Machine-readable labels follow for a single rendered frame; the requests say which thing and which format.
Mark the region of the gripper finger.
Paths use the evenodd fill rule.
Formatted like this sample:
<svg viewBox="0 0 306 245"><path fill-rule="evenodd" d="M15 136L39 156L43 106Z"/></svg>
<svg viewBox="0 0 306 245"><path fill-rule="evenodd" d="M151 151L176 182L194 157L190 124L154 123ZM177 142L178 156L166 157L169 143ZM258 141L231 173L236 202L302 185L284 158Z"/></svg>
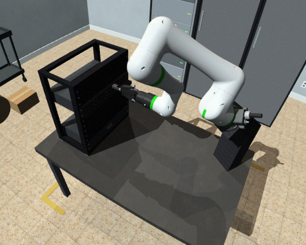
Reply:
<svg viewBox="0 0 306 245"><path fill-rule="evenodd" d="M117 89L119 90L119 89ZM129 99L132 103L134 102L134 96L132 96L131 94L129 94L128 92L125 92L125 91L122 91L122 90L119 90L121 92L121 94L123 96L125 96L127 99Z"/></svg>
<svg viewBox="0 0 306 245"><path fill-rule="evenodd" d="M131 95L135 95L134 93L131 92L132 90L137 90L135 88L136 87L135 85L133 85L133 86L131 86L131 85L119 86L119 85L113 84L112 87L114 87L116 89L119 89L119 90L122 90L122 91L125 91L125 92L128 92Z"/></svg>

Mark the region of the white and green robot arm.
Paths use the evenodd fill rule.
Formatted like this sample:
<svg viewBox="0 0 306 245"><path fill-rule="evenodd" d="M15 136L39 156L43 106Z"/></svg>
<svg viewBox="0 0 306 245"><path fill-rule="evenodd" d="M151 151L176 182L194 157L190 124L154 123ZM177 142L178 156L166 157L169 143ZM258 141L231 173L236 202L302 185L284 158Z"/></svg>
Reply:
<svg viewBox="0 0 306 245"><path fill-rule="evenodd" d="M164 16L156 17L148 24L127 63L127 71L132 79L164 90L161 97L148 92L143 99L143 107L163 117L175 113L184 84L160 64L166 53L181 58L213 80L213 85L198 107L204 119L224 131L232 131L238 126L245 129L251 117L262 118L261 113L251 113L246 107L239 109L233 105L245 83L243 70L208 50Z"/></svg>

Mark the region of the black server rack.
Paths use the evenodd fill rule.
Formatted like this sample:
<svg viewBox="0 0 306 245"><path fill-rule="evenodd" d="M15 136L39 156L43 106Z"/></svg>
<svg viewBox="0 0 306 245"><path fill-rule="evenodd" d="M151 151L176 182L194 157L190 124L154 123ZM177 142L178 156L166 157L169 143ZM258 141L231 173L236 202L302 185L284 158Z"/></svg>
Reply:
<svg viewBox="0 0 306 245"><path fill-rule="evenodd" d="M99 45L118 52L101 62ZM66 78L50 73L91 47L94 60ZM93 39L38 70L57 133L62 141L89 156L129 115L129 99L112 88L113 84L132 84L127 64L128 49ZM57 84L50 88L48 78ZM55 103L74 114L61 123Z"/></svg>

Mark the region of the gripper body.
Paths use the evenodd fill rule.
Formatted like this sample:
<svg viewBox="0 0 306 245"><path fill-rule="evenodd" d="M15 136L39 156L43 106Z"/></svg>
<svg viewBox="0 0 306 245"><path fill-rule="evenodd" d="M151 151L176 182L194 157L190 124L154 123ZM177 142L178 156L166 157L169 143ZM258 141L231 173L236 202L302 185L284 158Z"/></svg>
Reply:
<svg viewBox="0 0 306 245"><path fill-rule="evenodd" d="M147 93L146 93L146 92L143 92L143 91L139 91L138 89L137 89L137 90L132 90L131 92L135 94L135 95L132 95L132 96L135 97L135 98L134 98L134 101L136 101L136 102L142 104L143 99L144 99L144 97L145 97L145 95L146 95ZM137 96L137 97L136 97L136 96Z"/></svg>

